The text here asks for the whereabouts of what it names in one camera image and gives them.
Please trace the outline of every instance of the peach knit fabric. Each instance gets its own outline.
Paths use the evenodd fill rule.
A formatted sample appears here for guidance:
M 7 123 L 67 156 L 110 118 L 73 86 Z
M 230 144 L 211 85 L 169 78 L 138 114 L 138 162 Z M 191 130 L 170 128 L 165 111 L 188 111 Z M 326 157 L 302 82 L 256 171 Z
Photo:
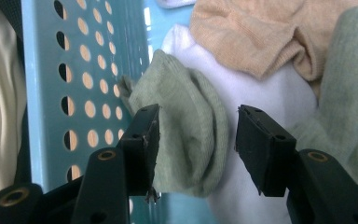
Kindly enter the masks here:
M 338 16 L 358 0 L 198 0 L 190 32 L 231 69 L 268 77 L 293 60 L 319 97 Z

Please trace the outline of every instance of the laundry basket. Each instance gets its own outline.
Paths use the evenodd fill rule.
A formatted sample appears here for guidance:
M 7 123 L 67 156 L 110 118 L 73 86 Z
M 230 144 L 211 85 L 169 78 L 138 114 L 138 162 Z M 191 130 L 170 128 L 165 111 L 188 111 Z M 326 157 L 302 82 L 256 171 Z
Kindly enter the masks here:
M 22 0 L 21 6 L 31 173 L 48 192 L 83 175 L 92 152 L 117 144 L 131 122 L 117 82 L 141 77 L 168 29 L 188 21 L 191 8 L 168 12 L 154 0 Z M 132 197 L 131 223 L 165 223 L 171 197 L 177 196 L 157 205 Z

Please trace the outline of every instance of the green knit cloth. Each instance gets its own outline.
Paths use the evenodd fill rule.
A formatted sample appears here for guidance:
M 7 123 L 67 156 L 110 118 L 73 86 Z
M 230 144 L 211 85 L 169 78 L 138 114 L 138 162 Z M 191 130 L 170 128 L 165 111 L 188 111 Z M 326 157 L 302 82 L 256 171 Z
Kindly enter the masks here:
M 338 20 L 328 53 L 317 114 L 289 132 L 297 149 L 334 156 L 358 183 L 358 7 Z
M 228 145 L 227 114 L 215 89 L 199 71 L 156 50 L 133 87 L 127 77 L 120 95 L 132 114 L 159 104 L 161 133 L 154 187 L 206 197 L 223 173 Z

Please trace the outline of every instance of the perforated plastic panel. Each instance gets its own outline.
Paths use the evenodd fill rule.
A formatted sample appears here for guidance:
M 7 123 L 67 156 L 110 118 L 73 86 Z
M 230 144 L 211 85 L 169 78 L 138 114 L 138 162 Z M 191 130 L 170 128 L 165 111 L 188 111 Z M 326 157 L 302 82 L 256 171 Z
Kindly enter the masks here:
M 149 64 L 144 9 L 104 0 L 24 0 L 22 8 L 32 177 L 51 190 L 83 174 L 89 154 L 115 146 L 127 128 L 116 83 Z

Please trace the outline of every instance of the brass insert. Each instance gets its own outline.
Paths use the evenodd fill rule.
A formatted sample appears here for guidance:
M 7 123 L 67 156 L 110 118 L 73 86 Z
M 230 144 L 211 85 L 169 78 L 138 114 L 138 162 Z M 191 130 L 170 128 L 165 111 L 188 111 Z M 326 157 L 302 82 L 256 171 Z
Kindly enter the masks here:
M 24 201 L 30 191 L 27 188 L 21 187 L 19 189 L 13 189 L 11 192 L 7 193 L 0 199 L 0 205 L 2 207 L 9 207 L 16 205 L 22 201 Z
M 328 161 L 328 158 L 320 152 L 312 151 L 308 153 L 308 156 L 315 161 Z
M 98 159 L 100 161 L 108 161 L 110 159 L 113 159 L 116 156 L 116 152 L 112 151 L 112 150 L 106 150 L 104 152 L 101 152 L 98 155 Z

